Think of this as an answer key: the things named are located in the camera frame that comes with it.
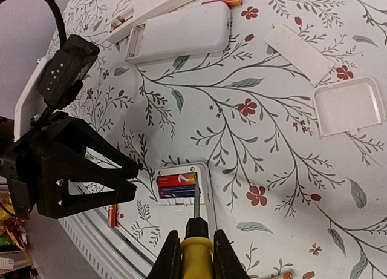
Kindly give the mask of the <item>white slim battery cover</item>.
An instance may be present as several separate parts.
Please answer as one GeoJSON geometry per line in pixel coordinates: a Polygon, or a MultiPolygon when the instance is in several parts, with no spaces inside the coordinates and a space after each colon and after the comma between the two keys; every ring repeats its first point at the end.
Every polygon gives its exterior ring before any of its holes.
{"type": "Polygon", "coordinates": [[[287,26],[277,25],[264,41],[317,86],[335,64],[287,26]]]}

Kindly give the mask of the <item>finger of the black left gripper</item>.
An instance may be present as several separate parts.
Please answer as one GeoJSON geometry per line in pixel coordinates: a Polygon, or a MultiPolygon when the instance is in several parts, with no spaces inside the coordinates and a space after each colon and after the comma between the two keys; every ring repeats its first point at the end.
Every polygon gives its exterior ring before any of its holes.
{"type": "Polygon", "coordinates": [[[92,161],[70,153],[42,159],[37,210],[49,218],[64,218],[102,206],[132,201],[137,187],[130,182],[138,176],[138,164],[121,154],[120,168],[102,168],[92,161]],[[70,194],[69,182],[96,182],[110,191],[70,194]]]}
{"type": "Polygon", "coordinates": [[[51,118],[51,176],[54,179],[134,179],[143,165],[113,147],[84,120],[51,118]],[[117,164],[102,168],[86,158],[91,149],[117,164]]]}

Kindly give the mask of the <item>white small battery cover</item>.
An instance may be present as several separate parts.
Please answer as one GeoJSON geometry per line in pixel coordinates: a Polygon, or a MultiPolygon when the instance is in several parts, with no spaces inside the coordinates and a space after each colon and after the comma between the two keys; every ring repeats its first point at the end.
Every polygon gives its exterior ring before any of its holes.
{"type": "Polygon", "coordinates": [[[380,125],[386,111],[376,80],[358,77],[319,86],[312,97],[321,138],[380,125]]]}

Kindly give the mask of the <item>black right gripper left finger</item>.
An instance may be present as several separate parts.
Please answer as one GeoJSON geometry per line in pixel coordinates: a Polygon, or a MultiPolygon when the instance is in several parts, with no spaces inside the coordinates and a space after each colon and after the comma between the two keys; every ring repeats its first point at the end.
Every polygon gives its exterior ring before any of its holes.
{"type": "Polygon", "coordinates": [[[181,248],[177,230],[168,234],[166,241],[147,279],[178,279],[181,272],[181,248]]]}

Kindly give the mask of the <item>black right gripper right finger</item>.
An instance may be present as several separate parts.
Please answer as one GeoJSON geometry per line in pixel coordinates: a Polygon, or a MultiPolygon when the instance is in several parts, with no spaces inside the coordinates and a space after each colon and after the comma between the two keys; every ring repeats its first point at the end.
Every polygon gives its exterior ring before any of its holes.
{"type": "Polygon", "coordinates": [[[214,233],[213,269],[215,278],[219,279],[249,279],[242,268],[235,251],[225,232],[218,230],[214,233]]]}

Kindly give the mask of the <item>orange AAA battery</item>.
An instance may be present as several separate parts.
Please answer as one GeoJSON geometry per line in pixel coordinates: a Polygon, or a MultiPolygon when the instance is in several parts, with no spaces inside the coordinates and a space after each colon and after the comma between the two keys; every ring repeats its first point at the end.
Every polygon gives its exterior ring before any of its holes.
{"type": "Polygon", "coordinates": [[[241,7],[243,5],[243,0],[210,0],[210,1],[204,1],[201,4],[206,5],[206,4],[213,4],[216,2],[225,3],[229,8],[241,7]]]}
{"type": "Polygon", "coordinates": [[[117,210],[117,204],[110,205],[108,208],[108,227],[111,229],[115,228],[117,225],[117,210]]]}

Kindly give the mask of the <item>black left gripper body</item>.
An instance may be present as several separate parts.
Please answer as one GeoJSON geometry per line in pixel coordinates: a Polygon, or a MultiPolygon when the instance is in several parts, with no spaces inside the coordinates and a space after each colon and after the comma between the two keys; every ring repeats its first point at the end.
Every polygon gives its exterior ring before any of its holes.
{"type": "Polygon", "coordinates": [[[30,212],[49,218],[76,213],[76,196],[69,181],[76,176],[76,153],[70,145],[74,118],[56,112],[17,142],[3,144],[1,175],[6,178],[15,216],[28,220],[30,212]]]}

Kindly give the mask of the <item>white remote control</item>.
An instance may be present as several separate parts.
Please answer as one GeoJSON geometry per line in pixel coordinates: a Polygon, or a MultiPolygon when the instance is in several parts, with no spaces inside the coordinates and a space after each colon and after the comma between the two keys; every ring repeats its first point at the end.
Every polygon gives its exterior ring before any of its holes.
{"type": "Polygon", "coordinates": [[[221,52],[229,43],[230,23],[231,11],[223,2],[150,18],[132,28],[126,62],[140,64],[221,52]]]}

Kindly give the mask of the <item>small white remote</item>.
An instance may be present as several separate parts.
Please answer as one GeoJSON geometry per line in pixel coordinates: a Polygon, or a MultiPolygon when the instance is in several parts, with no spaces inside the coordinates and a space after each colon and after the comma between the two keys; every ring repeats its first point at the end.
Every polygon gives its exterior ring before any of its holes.
{"type": "Polygon", "coordinates": [[[202,162],[169,166],[156,171],[157,218],[161,240],[172,230],[185,237],[186,223],[194,216],[195,188],[200,190],[200,217],[209,227],[213,238],[218,229],[210,171],[202,162]]]}

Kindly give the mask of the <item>yellow handled screwdriver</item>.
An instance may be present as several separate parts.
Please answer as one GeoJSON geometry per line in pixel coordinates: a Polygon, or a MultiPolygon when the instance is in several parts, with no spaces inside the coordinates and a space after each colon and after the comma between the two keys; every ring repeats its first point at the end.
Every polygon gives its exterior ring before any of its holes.
{"type": "Polygon", "coordinates": [[[200,187],[195,185],[193,217],[186,224],[181,243],[182,278],[214,278],[213,243],[209,239],[208,223],[200,216],[200,187]]]}

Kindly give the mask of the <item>long white remote with buttons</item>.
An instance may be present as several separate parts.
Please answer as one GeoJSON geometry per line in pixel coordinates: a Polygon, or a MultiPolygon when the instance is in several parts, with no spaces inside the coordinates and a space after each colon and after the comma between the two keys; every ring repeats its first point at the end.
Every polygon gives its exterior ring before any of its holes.
{"type": "Polygon", "coordinates": [[[106,41],[116,44],[130,35],[134,25],[174,11],[195,0],[141,0],[117,14],[109,23],[106,41]]]}

